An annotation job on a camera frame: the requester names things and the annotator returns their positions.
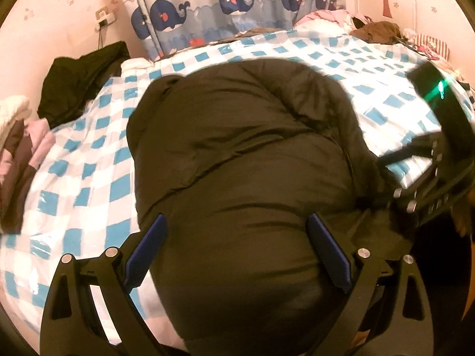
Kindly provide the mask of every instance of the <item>striped cloth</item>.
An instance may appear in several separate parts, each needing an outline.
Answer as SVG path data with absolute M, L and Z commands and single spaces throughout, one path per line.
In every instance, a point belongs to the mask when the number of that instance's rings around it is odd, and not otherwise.
M 448 49 L 447 43 L 437 39 L 436 37 L 428 36 L 426 34 L 417 34 L 416 38 L 414 39 L 414 44 L 418 46 L 426 46 L 446 60 L 448 60 L 450 55 L 450 50 Z

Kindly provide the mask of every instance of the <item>black robotic device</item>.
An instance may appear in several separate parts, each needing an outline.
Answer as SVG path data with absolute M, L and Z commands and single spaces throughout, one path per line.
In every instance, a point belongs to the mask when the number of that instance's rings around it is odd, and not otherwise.
M 420 65 L 408 79 L 434 111 L 442 131 L 414 138 L 409 145 L 381 157 L 379 164 L 386 166 L 413 155 L 432 159 L 419 179 L 393 196 L 393 207 L 417 227 L 450 210 L 474 184 L 475 134 L 457 97 L 432 63 Z M 148 230 L 131 234 L 120 248 L 108 248 L 99 257 L 77 260 L 65 254 L 44 308 L 41 356 L 187 355 L 157 342 L 129 296 L 141 285 L 166 232 L 165 216 L 159 215 Z M 307 234 L 334 285 L 347 294 L 338 320 L 307 356 L 433 355 L 430 306 L 412 256 L 407 254 L 399 261 L 377 258 L 365 248 L 355 248 L 317 214 L 309 217 Z M 418 317 L 405 313 L 410 284 L 419 304 Z M 122 340 L 119 346 L 107 340 L 90 285 L 101 288 Z M 377 295 L 382 308 L 367 341 L 349 350 Z

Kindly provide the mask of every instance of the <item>pink and brown garment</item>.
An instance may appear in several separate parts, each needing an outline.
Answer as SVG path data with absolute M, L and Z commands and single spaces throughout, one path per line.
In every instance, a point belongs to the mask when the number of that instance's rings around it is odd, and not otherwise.
M 0 229 L 19 234 L 33 178 L 55 143 L 46 119 L 13 125 L 0 152 Z

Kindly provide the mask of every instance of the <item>checkered bedsheet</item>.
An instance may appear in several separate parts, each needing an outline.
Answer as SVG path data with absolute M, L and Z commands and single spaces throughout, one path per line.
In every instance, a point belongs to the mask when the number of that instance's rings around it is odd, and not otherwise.
M 348 35 L 281 31 L 189 50 L 149 70 L 129 71 L 128 76 L 110 79 L 80 119 L 55 130 L 56 145 L 27 198 L 22 233 L 0 241 L 0 285 L 7 296 L 2 304 L 9 304 L 39 333 L 48 286 L 61 255 L 98 256 L 138 230 L 134 164 L 125 128 L 153 79 L 258 57 L 306 63 L 338 80 L 351 98 L 367 145 L 377 155 L 417 134 L 439 130 L 433 113 L 405 78 L 419 56 L 404 47 L 369 45 Z M 473 120 L 468 97 L 458 84 L 454 87 Z M 426 161 L 410 159 L 391 170 L 407 185 L 426 167 Z M 93 295 L 108 337 L 118 342 L 100 292 L 93 289 Z M 166 318 L 149 274 L 132 291 L 132 300 L 149 326 L 156 318 Z M 173 343 L 174 335 L 161 325 L 154 334 L 165 344 Z

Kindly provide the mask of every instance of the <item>wall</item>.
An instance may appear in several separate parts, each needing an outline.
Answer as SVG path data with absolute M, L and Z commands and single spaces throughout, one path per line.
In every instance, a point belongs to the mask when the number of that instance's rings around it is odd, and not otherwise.
M 122 0 L 18 0 L 0 28 L 0 100 L 23 94 L 36 110 L 54 58 L 97 49 L 96 11 L 103 6 L 117 17 L 102 30 L 104 44 L 125 40 L 132 57 L 146 56 Z
M 467 57 L 475 55 L 475 33 L 455 0 L 356 0 L 355 10 L 445 41 L 450 62 L 475 86 L 475 59 Z

